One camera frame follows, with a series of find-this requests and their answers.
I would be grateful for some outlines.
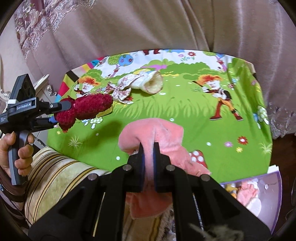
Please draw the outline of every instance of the silver bolt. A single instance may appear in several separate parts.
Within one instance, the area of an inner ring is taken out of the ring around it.
[[[130,171],[132,169],[132,166],[130,164],[126,164],[122,167],[122,169],[125,171]]]
[[[176,167],[175,167],[174,165],[167,165],[165,168],[166,168],[169,172],[172,172],[172,171],[174,171],[174,170],[176,169]]]
[[[96,180],[97,177],[98,177],[98,175],[95,174],[95,173],[89,174],[89,175],[87,176],[87,178],[88,178],[89,180],[91,180],[91,181]]]
[[[209,180],[211,180],[209,175],[203,174],[200,176],[200,178],[204,181],[204,182],[208,182]]]

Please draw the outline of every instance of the striped cushion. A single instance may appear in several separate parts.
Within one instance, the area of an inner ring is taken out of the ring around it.
[[[109,173],[66,157],[52,148],[40,150],[34,157],[25,198],[25,215],[34,223],[60,199],[76,187],[87,175]],[[126,205],[123,240],[160,241],[171,222],[170,209],[157,218],[132,220]]]

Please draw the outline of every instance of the lace curtain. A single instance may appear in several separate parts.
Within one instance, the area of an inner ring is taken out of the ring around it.
[[[276,0],[25,0],[15,26],[26,63],[57,90],[95,58],[143,49],[224,53],[254,64],[273,138],[296,132],[296,28]]]

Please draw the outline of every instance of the wooden floor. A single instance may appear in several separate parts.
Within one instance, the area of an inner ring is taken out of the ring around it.
[[[296,177],[296,136],[286,135],[274,140],[271,165],[278,165],[283,181],[283,199],[277,231],[284,223],[286,214],[292,209],[291,191]]]

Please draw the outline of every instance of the orange hair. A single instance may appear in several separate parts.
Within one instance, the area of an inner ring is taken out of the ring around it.
[[[78,83],[82,84],[82,83],[87,83],[93,86],[98,86],[100,85],[100,82],[97,82],[95,78],[91,77],[91,76],[83,76],[81,78],[78,79]]]
[[[208,81],[218,80],[222,81],[222,78],[219,75],[203,74],[198,78],[198,83],[205,84]]]

